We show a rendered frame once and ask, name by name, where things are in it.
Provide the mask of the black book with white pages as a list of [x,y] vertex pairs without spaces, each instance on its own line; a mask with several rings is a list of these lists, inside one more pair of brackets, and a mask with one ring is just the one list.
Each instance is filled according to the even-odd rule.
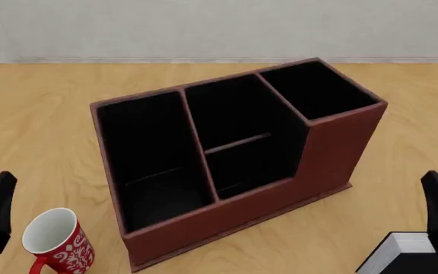
[[424,232],[389,232],[355,274],[438,274],[438,252]]

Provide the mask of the red white patterned mug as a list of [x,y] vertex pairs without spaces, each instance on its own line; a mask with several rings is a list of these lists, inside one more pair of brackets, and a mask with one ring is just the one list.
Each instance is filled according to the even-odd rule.
[[57,274],[85,274],[95,260],[77,215],[63,207],[34,218],[24,230],[22,246],[36,257],[29,274],[41,274],[44,266]]

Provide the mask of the red-brown desk caddy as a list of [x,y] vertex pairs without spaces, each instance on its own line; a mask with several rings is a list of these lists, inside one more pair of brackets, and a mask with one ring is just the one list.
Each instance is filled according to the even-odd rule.
[[131,271],[348,189],[387,106],[318,58],[93,102]]

